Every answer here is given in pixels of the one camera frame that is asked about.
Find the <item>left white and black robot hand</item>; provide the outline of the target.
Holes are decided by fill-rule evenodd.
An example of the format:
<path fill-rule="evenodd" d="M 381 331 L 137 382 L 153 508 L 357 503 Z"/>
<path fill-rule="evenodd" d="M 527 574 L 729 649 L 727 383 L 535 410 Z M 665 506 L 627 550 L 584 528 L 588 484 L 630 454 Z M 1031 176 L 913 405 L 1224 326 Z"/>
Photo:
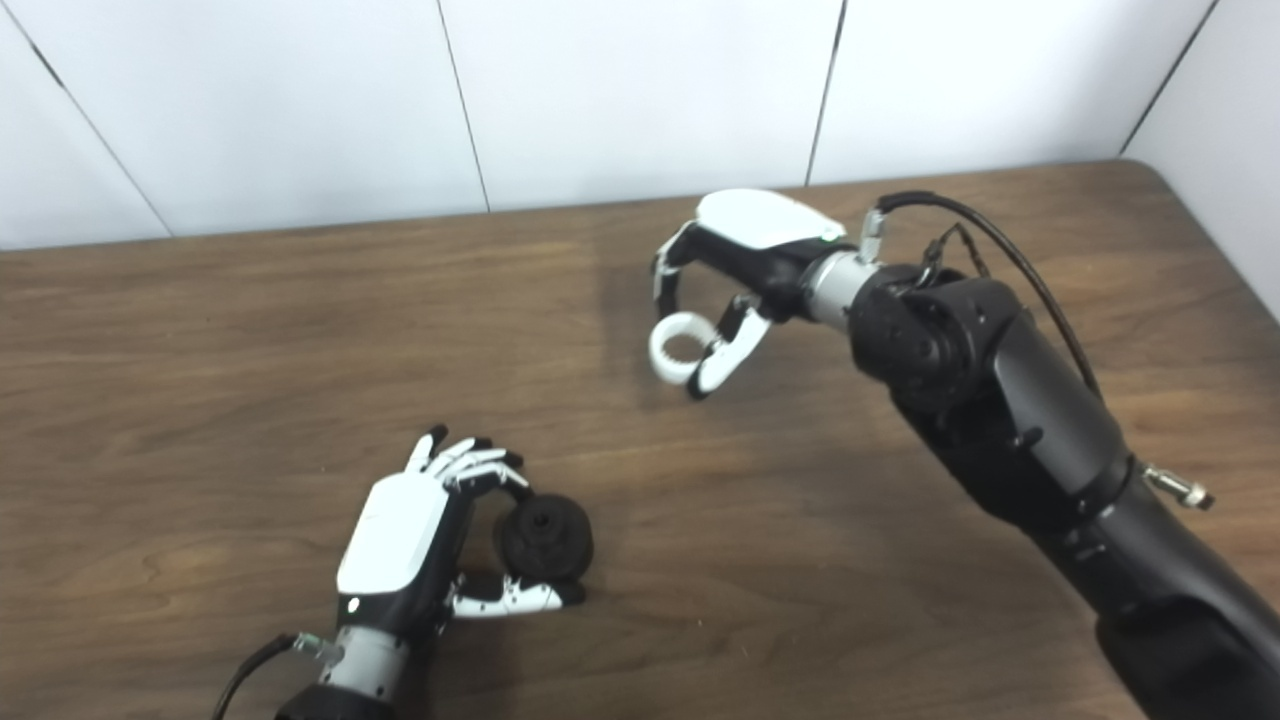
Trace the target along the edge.
<path fill-rule="evenodd" d="M 594 539 L 584 509 L 539 493 L 524 457 L 488 437 L 448 441 L 438 424 L 420 436 L 399 471 L 364 501 L 337 575 L 337 626 L 420 646 L 456 619 L 506 618 L 584 603 Z M 479 502 L 512 507 L 495 533 L 504 573 L 471 578 L 460 566 Z"/>

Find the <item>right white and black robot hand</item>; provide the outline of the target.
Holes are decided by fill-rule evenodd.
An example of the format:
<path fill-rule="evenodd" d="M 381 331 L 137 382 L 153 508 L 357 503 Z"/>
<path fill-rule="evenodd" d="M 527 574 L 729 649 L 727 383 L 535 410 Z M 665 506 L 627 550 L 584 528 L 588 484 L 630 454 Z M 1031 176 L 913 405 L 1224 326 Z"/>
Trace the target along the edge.
<path fill-rule="evenodd" d="M 814 323 L 813 275 L 832 255 L 851 252 L 840 222 L 768 190 L 704 196 L 690 222 L 655 252 L 650 275 L 658 322 L 649 336 L 654 373 L 694 400 L 716 392 L 773 325 Z M 719 320 L 678 306 L 682 270 L 701 264 L 737 282 Z"/>

